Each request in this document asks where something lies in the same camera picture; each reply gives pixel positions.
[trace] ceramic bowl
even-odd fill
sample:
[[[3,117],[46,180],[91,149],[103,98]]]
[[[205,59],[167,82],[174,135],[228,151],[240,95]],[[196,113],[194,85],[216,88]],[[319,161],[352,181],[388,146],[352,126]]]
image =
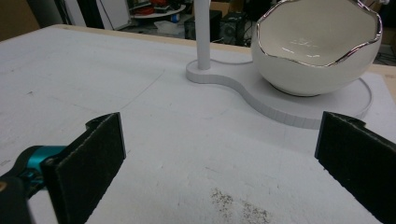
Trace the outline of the ceramic bowl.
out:
[[[284,0],[253,31],[253,62],[277,89],[299,96],[359,78],[381,43],[379,16],[355,0]]]

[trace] bowl stand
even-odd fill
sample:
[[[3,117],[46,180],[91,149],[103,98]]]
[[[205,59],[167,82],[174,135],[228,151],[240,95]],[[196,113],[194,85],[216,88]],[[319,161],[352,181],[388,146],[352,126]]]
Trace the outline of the bowl stand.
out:
[[[253,62],[222,63],[211,60],[209,1],[196,1],[194,10],[198,60],[187,64],[188,80],[230,87],[264,116],[298,128],[319,129],[323,111],[362,119],[370,108],[373,95],[361,78],[338,91],[298,97],[276,90],[260,75]]]

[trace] white table surface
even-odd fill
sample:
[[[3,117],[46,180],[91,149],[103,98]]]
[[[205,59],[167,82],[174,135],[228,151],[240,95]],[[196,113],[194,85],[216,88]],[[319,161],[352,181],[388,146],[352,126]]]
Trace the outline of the white table surface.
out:
[[[242,53],[212,50],[241,62]],[[378,223],[314,158],[318,131],[185,78],[195,48],[46,28],[0,43],[0,175],[34,145],[68,145],[120,111],[127,158],[88,223]],[[364,121],[396,142],[381,76]],[[54,223],[46,191],[30,200]]]

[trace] silver bowl rim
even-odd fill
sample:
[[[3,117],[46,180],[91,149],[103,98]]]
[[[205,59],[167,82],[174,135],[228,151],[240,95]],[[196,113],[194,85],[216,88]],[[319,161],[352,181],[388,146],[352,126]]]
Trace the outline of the silver bowl rim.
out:
[[[308,66],[312,66],[312,67],[329,67],[329,66],[333,66],[333,65],[337,65],[343,61],[345,61],[347,58],[349,58],[352,54],[354,54],[356,51],[358,51],[359,49],[362,49],[366,46],[369,46],[371,44],[374,44],[375,42],[377,42],[378,40],[381,39],[382,36],[382,21],[380,16],[378,15],[378,13],[376,13],[375,11],[372,11],[370,8],[368,8],[367,6],[365,6],[363,3],[361,3],[359,0],[348,0],[350,2],[353,2],[356,4],[356,6],[360,7],[362,10],[368,11],[369,13],[372,13],[373,15],[376,16],[376,20],[377,20],[377,24],[376,24],[376,33],[375,33],[375,38],[374,39],[370,39],[364,43],[361,43],[359,45],[357,45],[356,47],[354,47],[353,49],[349,50],[346,54],[344,54],[343,56],[341,56],[341,58],[335,60],[334,62],[331,63],[327,63],[324,65],[317,65],[317,64],[312,64],[312,63],[304,63],[304,62],[300,62],[294,59],[290,59],[290,58],[284,58],[284,57],[279,57],[279,56],[275,56],[275,55],[271,55],[267,52],[265,52],[265,50],[262,47],[262,43],[260,42],[260,24],[262,21],[264,21],[265,19],[268,18],[268,16],[271,15],[271,13],[274,12],[274,10],[276,10],[278,7],[280,7],[281,5],[285,4],[285,3],[289,3],[289,2],[297,2],[297,1],[302,1],[302,0],[282,0],[280,2],[278,2],[276,5],[274,5],[273,7],[271,7],[261,18],[259,18],[259,20],[256,23],[257,29],[256,29],[256,37],[257,37],[257,42],[259,43],[259,47],[262,50],[262,53],[264,53],[267,56],[270,57],[274,57],[274,58],[279,58],[279,59],[285,59],[294,63],[299,63],[299,64],[303,64],[303,65],[308,65]]]

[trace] round base plate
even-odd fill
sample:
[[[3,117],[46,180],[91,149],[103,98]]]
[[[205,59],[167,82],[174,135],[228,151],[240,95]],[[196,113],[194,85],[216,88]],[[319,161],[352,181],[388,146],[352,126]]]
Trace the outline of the round base plate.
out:
[[[197,61],[193,61],[187,65],[187,79],[230,87],[264,116],[305,129],[319,129],[323,111],[362,119],[373,101],[369,86],[361,78],[327,94],[313,97],[289,95],[266,81],[252,62],[222,63],[211,60],[210,69],[200,70]]]

